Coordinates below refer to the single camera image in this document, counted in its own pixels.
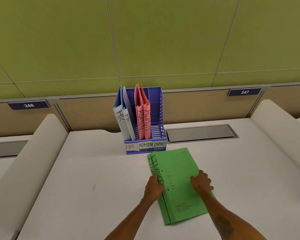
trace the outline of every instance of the green wall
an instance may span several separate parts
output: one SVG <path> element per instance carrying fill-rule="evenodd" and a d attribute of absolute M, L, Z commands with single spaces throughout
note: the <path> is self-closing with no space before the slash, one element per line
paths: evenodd
<path fill-rule="evenodd" d="M 300 0 L 0 0 L 0 99 L 116 92 L 119 77 L 300 82 Z"/>

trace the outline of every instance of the hand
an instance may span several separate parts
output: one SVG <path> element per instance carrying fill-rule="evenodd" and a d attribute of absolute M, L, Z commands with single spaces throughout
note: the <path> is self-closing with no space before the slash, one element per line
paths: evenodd
<path fill-rule="evenodd" d="M 153 204 L 157 199 L 160 198 L 162 191 L 164 190 L 163 184 L 158 184 L 157 173 L 152 175 L 147 185 L 145 186 L 143 199 Z"/>
<path fill-rule="evenodd" d="M 190 177 L 190 181 L 194 190 L 200 195 L 211 195 L 210 191 L 213 190 L 213 186 L 210 186 L 211 179 L 208 178 L 208 174 L 199 170 L 199 174 L 194 177 Z"/>

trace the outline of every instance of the pink folder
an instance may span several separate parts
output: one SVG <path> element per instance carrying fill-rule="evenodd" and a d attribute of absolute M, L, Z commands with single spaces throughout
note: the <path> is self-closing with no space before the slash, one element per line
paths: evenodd
<path fill-rule="evenodd" d="M 144 124 L 144 115 L 143 115 L 143 101 L 140 93 L 139 84 L 136 84 L 136 87 L 134 89 L 134 101 L 136 103 L 136 121 L 138 124 L 139 140 L 144 140 L 145 124 Z"/>
<path fill-rule="evenodd" d="M 142 84 L 141 84 L 140 92 L 143 100 L 144 137 L 145 139 L 151 139 L 150 102 L 143 90 Z"/>

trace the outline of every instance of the green folder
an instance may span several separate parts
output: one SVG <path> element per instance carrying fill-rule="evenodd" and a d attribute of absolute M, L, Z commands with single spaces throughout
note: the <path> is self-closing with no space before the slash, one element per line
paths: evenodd
<path fill-rule="evenodd" d="M 153 152 L 147 158 L 151 173 L 158 173 L 158 182 L 164 184 L 158 199 L 164 225 L 208 213 L 190 182 L 191 176 L 198 175 L 199 168 L 188 148 Z"/>

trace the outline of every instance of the forearm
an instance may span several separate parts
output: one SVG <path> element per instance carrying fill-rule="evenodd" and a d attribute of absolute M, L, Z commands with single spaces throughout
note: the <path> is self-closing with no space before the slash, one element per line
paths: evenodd
<path fill-rule="evenodd" d="M 105 240 L 133 240 L 153 202 L 142 199 L 134 210 L 105 238 Z"/>
<path fill-rule="evenodd" d="M 227 210 L 210 193 L 200 194 L 223 240 L 266 240 L 252 225 Z"/>

